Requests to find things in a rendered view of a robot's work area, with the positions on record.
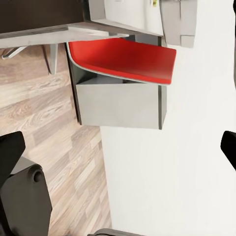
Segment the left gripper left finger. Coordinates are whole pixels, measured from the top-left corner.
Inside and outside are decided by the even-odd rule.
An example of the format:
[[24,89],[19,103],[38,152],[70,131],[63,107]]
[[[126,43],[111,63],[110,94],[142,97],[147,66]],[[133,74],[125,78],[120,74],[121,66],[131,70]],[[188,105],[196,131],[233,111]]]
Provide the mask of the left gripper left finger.
[[0,190],[26,149],[22,131],[0,136]]

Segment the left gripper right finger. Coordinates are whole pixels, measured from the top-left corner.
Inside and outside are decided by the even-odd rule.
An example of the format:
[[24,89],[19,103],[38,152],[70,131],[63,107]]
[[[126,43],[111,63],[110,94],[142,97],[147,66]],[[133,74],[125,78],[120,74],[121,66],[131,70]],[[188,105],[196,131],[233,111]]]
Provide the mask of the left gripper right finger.
[[236,133],[225,131],[220,147],[236,170]]

